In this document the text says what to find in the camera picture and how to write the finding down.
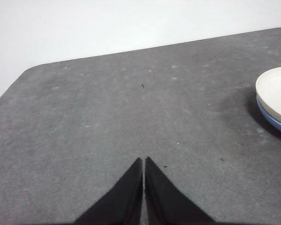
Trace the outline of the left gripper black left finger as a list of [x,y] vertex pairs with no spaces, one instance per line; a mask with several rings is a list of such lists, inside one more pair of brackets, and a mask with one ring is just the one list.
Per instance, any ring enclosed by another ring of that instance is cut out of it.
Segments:
[[142,199],[142,159],[137,158],[110,191],[77,218],[74,224],[138,225]]

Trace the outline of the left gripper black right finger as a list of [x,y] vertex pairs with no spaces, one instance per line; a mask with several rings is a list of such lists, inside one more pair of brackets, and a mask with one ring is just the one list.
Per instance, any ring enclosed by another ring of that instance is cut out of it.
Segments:
[[145,160],[145,194],[150,225],[194,225],[215,222],[180,192],[150,157]]

